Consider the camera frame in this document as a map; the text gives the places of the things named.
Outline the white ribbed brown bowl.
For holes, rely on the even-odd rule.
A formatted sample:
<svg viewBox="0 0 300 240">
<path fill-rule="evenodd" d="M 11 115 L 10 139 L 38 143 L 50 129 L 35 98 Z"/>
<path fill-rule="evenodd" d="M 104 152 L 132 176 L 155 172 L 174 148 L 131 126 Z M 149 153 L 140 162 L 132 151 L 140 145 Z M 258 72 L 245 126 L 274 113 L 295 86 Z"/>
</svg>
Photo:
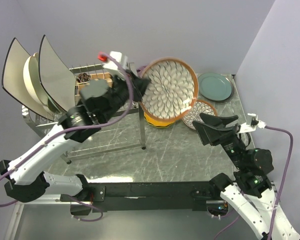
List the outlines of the white ribbed brown bowl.
<svg viewBox="0 0 300 240">
<path fill-rule="evenodd" d="M 151 80 L 140 105 L 152 119 L 162 122 L 183 118 L 194 106 L 199 83 L 193 68 L 173 57 L 159 58 L 148 64 L 141 77 Z"/>
</svg>

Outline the dark green round plate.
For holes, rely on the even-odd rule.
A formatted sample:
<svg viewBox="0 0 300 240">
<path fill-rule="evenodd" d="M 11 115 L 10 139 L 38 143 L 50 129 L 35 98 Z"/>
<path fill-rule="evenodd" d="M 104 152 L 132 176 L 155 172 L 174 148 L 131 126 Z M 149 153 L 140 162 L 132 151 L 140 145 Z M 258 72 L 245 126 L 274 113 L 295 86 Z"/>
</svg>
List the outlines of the dark green round plate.
<svg viewBox="0 0 300 240">
<path fill-rule="evenodd" d="M 219 101 L 228 98 L 232 92 L 231 83 L 217 73 L 203 73 L 197 77 L 199 93 L 211 100 Z"/>
</svg>

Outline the orange dotted plate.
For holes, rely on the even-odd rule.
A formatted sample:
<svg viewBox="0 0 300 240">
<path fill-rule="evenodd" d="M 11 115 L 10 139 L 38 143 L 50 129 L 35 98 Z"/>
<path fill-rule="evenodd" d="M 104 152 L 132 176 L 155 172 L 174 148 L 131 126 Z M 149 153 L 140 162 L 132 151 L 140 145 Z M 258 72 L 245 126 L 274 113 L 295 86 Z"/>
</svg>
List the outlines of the orange dotted plate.
<svg viewBox="0 0 300 240">
<path fill-rule="evenodd" d="M 155 128 L 168 128 L 169 126 L 171 126 L 172 124 L 174 124 L 176 121 L 172 120 L 172 121 L 159 121 L 159 120 L 155 120 L 153 118 L 151 118 L 146 112 L 144 113 L 144 119 L 145 121 L 155 127 Z"/>
</svg>

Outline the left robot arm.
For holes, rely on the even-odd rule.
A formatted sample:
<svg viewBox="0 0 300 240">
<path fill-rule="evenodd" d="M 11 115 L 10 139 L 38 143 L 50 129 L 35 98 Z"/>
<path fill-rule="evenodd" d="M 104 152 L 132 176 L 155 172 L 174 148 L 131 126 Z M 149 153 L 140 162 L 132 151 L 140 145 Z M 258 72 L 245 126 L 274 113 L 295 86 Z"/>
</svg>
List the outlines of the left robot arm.
<svg viewBox="0 0 300 240">
<path fill-rule="evenodd" d="M 127 101 L 141 101 L 151 80 L 139 78 L 130 70 L 126 74 L 128 81 L 116 75 L 111 78 L 111 86 L 104 79 L 91 80 L 79 92 L 77 105 L 70 108 L 40 142 L 15 160 L 0 162 L 0 174 L 8 180 L 4 184 L 8 197 L 22 203 L 45 194 L 69 195 L 78 201 L 89 197 L 91 188 L 84 175 L 55 175 L 45 168 L 108 126 Z"/>
</svg>

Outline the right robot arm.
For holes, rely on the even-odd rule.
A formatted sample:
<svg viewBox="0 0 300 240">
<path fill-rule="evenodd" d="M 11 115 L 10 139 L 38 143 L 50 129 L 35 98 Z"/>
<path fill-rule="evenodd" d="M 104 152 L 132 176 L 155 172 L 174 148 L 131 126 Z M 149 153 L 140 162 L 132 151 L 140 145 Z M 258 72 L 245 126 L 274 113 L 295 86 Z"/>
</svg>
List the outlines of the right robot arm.
<svg viewBox="0 0 300 240">
<path fill-rule="evenodd" d="M 256 129 L 267 129 L 254 113 L 247 122 L 229 124 L 238 116 L 219 117 L 200 113 L 200 121 L 192 122 L 203 145 L 220 145 L 237 171 L 235 181 L 220 173 L 210 180 L 209 193 L 216 200 L 226 201 L 248 224 L 258 240 L 300 240 L 280 205 L 283 187 L 274 190 L 268 174 L 274 170 L 268 149 L 249 149 L 241 135 Z"/>
</svg>

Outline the steel dish rack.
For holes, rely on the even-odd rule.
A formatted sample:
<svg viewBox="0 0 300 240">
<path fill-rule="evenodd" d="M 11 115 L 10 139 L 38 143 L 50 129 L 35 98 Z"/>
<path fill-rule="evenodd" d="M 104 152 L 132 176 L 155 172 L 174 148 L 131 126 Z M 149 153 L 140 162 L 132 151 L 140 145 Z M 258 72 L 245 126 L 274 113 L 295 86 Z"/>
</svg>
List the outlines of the steel dish rack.
<svg viewBox="0 0 300 240">
<path fill-rule="evenodd" d="M 40 138 L 47 135 L 60 117 L 56 115 L 53 120 L 48 120 L 35 114 L 32 118 L 31 111 L 25 106 L 22 106 L 21 112 L 24 122 Z M 138 103 L 133 103 L 124 119 L 103 128 L 81 145 L 63 153 L 60 158 L 69 165 L 76 160 L 136 147 L 146 148 L 146 134 L 144 111 Z"/>
</svg>

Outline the purple cloth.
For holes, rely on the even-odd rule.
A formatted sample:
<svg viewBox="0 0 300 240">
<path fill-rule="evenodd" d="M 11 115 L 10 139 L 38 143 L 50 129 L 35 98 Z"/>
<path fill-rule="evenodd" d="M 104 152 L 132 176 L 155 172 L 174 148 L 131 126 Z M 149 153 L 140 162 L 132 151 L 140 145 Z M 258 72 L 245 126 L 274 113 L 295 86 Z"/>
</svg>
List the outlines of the purple cloth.
<svg viewBox="0 0 300 240">
<path fill-rule="evenodd" d="M 138 67 L 138 68 L 136 69 L 137 75 L 138 75 L 139 77 L 141 77 L 141 76 L 144 74 L 145 69 L 147 69 L 147 67 L 148 67 L 147 65 L 143 65 L 143 66 Z"/>
</svg>

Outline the wooden cutlery box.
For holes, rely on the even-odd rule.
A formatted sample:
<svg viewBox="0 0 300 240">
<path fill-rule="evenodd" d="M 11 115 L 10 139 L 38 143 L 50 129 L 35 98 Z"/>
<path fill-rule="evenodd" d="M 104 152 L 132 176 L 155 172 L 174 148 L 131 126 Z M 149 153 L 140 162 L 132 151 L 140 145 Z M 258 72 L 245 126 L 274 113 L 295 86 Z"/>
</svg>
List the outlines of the wooden cutlery box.
<svg viewBox="0 0 300 240">
<path fill-rule="evenodd" d="M 106 73 L 93 73 L 93 74 L 87 74 L 87 73 L 80 73 L 76 76 L 76 83 L 75 83 L 75 95 L 78 96 L 80 90 L 88 85 L 91 81 L 97 81 L 97 80 L 106 80 L 107 84 L 112 87 L 113 80 L 111 79 L 111 75 Z"/>
</svg>

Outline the black base beam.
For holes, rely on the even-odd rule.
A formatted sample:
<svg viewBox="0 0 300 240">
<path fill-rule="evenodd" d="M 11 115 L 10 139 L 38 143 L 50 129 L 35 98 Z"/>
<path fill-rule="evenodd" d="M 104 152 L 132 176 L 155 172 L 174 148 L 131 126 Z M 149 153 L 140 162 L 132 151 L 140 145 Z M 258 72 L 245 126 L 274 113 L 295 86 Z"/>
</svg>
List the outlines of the black base beam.
<svg viewBox="0 0 300 240">
<path fill-rule="evenodd" d="M 145 210 L 206 211 L 222 202 L 208 181 L 91 183 L 82 202 L 103 212 Z"/>
</svg>

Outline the white round plate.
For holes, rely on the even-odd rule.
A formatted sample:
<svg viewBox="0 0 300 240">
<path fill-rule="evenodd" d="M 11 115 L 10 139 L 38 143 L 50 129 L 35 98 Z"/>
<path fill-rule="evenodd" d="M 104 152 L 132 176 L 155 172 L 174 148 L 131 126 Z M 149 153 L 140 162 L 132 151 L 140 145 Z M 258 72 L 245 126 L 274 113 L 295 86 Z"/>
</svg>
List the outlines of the white round plate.
<svg viewBox="0 0 300 240">
<path fill-rule="evenodd" d="M 41 105 L 43 109 L 50 115 L 53 112 L 49 109 L 49 98 L 46 91 L 43 89 L 39 78 L 39 53 L 36 52 L 30 55 L 23 67 L 23 81 L 29 95 L 33 100 Z"/>
</svg>

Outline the large square plate, far left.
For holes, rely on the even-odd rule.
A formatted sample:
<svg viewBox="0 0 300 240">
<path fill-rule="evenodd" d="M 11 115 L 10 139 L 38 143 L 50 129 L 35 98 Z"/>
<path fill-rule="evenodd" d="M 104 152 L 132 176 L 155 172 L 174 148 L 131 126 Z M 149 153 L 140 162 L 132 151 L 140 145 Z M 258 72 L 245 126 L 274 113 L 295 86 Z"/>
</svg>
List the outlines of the large square plate, far left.
<svg viewBox="0 0 300 240">
<path fill-rule="evenodd" d="M 53 116 L 31 97 L 24 83 L 23 70 L 29 57 L 30 54 L 17 38 L 13 38 L 5 57 L 1 86 L 13 99 L 35 114 L 53 120 Z"/>
</svg>

